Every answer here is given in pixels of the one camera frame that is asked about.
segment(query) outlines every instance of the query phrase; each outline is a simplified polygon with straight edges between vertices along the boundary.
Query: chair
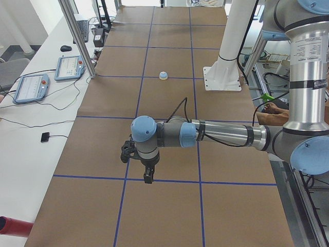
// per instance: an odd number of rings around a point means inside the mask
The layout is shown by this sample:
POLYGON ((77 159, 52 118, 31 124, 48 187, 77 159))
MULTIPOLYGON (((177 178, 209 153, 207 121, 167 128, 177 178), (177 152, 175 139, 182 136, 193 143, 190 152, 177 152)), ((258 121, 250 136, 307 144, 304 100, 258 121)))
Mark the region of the chair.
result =
POLYGON ((15 83, 15 79, 21 75, 30 60, 27 58, 4 61, 0 59, 0 93, 9 91, 15 83))

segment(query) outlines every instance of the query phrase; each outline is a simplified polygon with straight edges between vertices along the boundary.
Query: black box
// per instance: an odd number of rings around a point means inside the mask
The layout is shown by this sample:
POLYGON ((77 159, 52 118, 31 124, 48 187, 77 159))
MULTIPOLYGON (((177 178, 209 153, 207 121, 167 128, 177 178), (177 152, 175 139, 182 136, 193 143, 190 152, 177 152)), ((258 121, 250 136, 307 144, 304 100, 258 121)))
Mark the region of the black box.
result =
POLYGON ((104 39, 105 39, 105 32, 103 28, 95 29, 94 34, 94 45, 95 47, 103 47, 104 46, 104 39))

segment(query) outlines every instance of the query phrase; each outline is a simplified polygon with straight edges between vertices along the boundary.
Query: black computer mouse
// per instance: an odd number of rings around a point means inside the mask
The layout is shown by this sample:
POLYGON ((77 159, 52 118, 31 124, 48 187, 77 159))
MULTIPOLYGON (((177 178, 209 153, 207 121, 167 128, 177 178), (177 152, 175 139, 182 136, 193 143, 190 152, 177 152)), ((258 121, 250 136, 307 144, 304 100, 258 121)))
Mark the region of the black computer mouse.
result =
POLYGON ((69 46, 69 45, 62 45, 62 46, 61 46, 61 51, 62 51, 62 52, 70 51, 70 50, 72 50, 72 47, 69 46))

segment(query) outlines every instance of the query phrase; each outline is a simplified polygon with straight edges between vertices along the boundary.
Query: white table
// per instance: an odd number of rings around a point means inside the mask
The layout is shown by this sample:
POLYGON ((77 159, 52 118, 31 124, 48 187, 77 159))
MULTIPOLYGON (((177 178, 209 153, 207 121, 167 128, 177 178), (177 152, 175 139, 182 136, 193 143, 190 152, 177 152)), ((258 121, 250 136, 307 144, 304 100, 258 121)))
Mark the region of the white table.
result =
MULTIPOLYGON (((89 33, 86 43, 90 57, 94 53, 93 35, 89 33)), ((79 55, 72 43, 72 36, 66 20, 62 18, 47 40, 35 54, 22 74, 56 68, 61 56, 79 55), (61 52, 62 45, 72 46, 72 51, 61 52)), ((73 81, 56 82, 54 72, 49 73, 48 94, 70 85, 73 81)), ((52 122, 75 120, 90 80, 86 71, 76 86, 81 91, 75 103, 58 111, 49 105, 31 103, 0 109, 0 117, 29 126, 46 125, 52 122)), ((63 108, 73 101, 77 89, 72 85, 45 98, 41 103, 51 103, 63 108)), ((12 105, 12 98, 6 96, 0 107, 12 105)), ((0 215, 23 221, 34 222, 47 191, 49 182, 66 143, 65 137, 52 137, 41 143, 41 134, 68 136, 73 122, 50 125, 42 128, 26 128, 15 123, 0 120, 0 215)), ((21 247, 26 238, 0 235, 0 246, 21 247)))

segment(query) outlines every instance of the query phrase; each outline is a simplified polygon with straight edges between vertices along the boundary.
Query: red cylinder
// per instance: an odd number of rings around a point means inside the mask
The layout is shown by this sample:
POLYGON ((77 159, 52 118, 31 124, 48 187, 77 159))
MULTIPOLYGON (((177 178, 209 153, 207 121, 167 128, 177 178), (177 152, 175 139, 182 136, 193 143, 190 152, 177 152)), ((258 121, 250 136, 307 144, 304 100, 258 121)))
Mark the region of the red cylinder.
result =
POLYGON ((33 223, 0 217, 0 234, 27 238, 33 227, 33 223))

